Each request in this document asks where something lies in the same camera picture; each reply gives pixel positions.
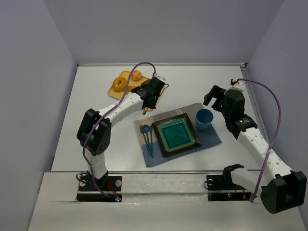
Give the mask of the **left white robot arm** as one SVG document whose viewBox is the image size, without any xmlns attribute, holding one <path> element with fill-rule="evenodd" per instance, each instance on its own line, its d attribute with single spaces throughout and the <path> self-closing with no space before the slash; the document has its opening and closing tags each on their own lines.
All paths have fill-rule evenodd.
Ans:
<svg viewBox="0 0 308 231">
<path fill-rule="evenodd" d="M 162 77 L 153 77 L 149 82 L 133 88 L 116 103 L 98 111 L 91 108 L 85 112 L 77 139 L 88 164 L 89 180 L 86 182 L 100 190 L 105 186 L 108 170 L 105 166 L 104 152 L 110 144 L 111 129 L 136 111 L 155 109 L 165 81 Z"/>
</svg>

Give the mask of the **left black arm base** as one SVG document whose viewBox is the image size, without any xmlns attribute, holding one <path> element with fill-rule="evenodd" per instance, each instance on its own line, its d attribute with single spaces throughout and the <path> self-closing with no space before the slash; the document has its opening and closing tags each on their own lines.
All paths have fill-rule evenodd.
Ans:
<svg viewBox="0 0 308 231">
<path fill-rule="evenodd" d="M 122 175 L 109 174 L 102 180 L 96 179 L 98 190 L 92 180 L 91 175 L 77 173 L 78 190 L 76 200 L 79 202 L 122 202 Z"/>
</svg>

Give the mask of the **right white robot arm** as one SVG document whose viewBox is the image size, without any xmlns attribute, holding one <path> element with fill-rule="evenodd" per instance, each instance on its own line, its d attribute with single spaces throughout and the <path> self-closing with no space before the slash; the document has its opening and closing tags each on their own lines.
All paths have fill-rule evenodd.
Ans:
<svg viewBox="0 0 308 231">
<path fill-rule="evenodd" d="M 258 177 L 244 170 L 226 167 L 230 171 L 228 179 L 232 183 L 243 186 L 250 191 L 250 201 L 259 197 L 263 206 L 272 214 L 276 214 L 303 205 L 305 201 L 307 177 L 301 171 L 293 171 L 275 153 L 263 138 L 257 123 L 244 112 L 244 84 L 237 82 L 226 90 L 214 85 L 204 96 L 204 105 L 212 99 L 212 108 L 221 112 L 227 130 L 250 153 L 261 168 Z"/>
</svg>

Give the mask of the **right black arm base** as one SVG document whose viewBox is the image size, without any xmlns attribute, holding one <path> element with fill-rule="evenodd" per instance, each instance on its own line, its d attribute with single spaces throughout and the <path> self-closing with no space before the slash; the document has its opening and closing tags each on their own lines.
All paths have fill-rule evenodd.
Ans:
<svg viewBox="0 0 308 231">
<path fill-rule="evenodd" d="M 231 174 L 242 170 L 240 164 L 224 167 L 221 174 L 207 175 L 203 183 L 208 192 L 208 201 L 248 201 L 252 193 L 241 185 L 235 184 Z"/>
</svg>

